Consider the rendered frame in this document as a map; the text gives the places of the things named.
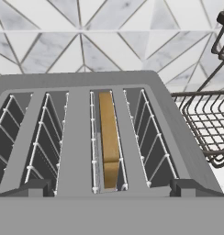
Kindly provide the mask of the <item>grey four-slot toaster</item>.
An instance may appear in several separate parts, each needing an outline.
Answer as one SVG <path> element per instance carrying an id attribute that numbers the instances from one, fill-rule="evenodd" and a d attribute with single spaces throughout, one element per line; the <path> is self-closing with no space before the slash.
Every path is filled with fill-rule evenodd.
<path id="1" fill-rule="evenodd" d="M 115 188 L 104 187 L 100 92 L 117 125 Z M 51 179 L 54 197 L 170 196 L 173 179 L 222 193 L 153 71 L 0 76 L 0 193 L 31 179 Z"/>

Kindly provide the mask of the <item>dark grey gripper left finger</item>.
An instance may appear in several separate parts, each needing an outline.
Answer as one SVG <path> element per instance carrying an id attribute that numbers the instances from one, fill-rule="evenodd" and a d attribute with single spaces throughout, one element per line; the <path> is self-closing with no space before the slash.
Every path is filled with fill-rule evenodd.
<path id="1" fill-rule="evenodd" d="M 31 179 L 27 183 L 4 193 L 0 197 L 53 197 L 51 179 Z"/>

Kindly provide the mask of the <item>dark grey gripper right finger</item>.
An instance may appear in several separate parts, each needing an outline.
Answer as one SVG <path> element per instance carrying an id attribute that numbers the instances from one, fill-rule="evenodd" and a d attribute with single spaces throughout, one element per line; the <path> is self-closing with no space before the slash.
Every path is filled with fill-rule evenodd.
<path id="1" fill-rule="evenodd" d="M 179 197 L 219 197 L 223 193 L 205 188 L 193 179 L 173 179 L 170 181 L 170 196 Z"/>

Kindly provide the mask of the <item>brown bread slice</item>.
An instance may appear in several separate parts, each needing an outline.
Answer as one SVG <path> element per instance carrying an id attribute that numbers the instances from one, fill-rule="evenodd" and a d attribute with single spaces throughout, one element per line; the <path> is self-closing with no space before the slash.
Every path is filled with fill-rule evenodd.
<path id="1" fill-rule="evenodd" d="M 118 133 L 112 97 L 109 92 L 99 93 L 99 110 L 104 167 L 104 187 L 115 188 L 118 180 Z"/>

